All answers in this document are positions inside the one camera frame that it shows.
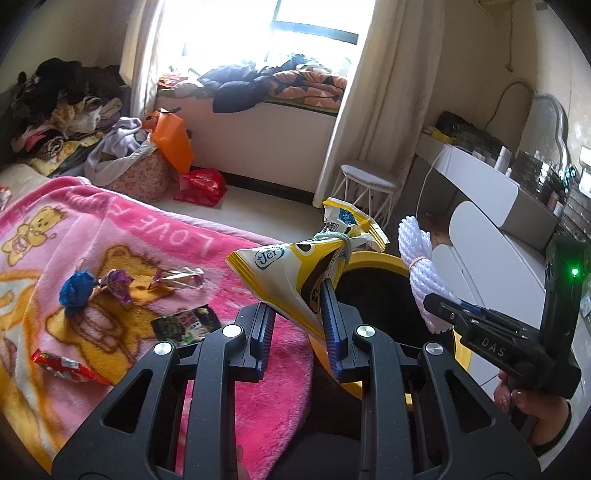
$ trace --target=orange bag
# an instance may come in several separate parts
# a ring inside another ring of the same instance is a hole
[[[176,109],[169,112],[156,110],[147,117],[142,127],[152,131],[152,142],[160,149],[166,160],[179,173],[187,173],[193,163],[193,150],[184,126],[184,120],[175,115]]]

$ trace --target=window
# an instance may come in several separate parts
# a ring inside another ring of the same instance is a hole
[[[346,76],[361,53],[371,0],[172,0],[183,53],[173,66],[200,74],[220,65],[278,66],[303,54]]]

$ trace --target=pink blanket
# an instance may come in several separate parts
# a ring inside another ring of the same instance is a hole
[[[156,317],[209,303],[227,323],[255,302],[224,262],[254,243],[179,222],[71,177],[43,185],[7,210],[0,245],[0,408],[47,470],[110,387],[54,377],[30,361],[36,349],[76,359],[114,384],[154,344],[150,321]],[[157,267],[184,265],[205,271],[202,289],[147,290]],[[64,281],[76,270],[99,277],[112,268],[135,278],[133,305],[101,290],[83,313],[66,317],[58,302]],[[302,420],[311,361],[305,334],[278,318],[265,379],[236,388],[237,442],[253,480],[269,473]]]

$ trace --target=metal screw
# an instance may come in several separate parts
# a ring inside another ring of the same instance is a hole
[[[154,353],[156,355],[168,355],[173,351],[173,346],[168,342],[157,343],[154,347]]]
[[[357,335],[360,337],[373,337],[375,335],[375,328],[371,325],[362,325],[357,327]]]
[[[443,353],[443,347],[435,342],[428,343],[425,350],[431,355],[441,355]]]
[[[240,325],[236,325],[235,323],[226,325],[223,328],[222,333],[224,337],[234,338],[242,333],[242,327]]]

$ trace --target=vanity table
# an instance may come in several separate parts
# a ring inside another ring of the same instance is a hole
[[[431,175],[444,176],[467,197],[452,213],[451,245],[433,249],[443,281],[469,303],[539,328],[545,296],[541,252],[556,217],[504,174],[457,147],[422,134],[416,153],[416,161],[434,164]],[[571,404],[582,418],[591,405],[591,336],[582,319],[573,351],[583,379]],[[492,397],[498,369],[473,354],[468,373]]]

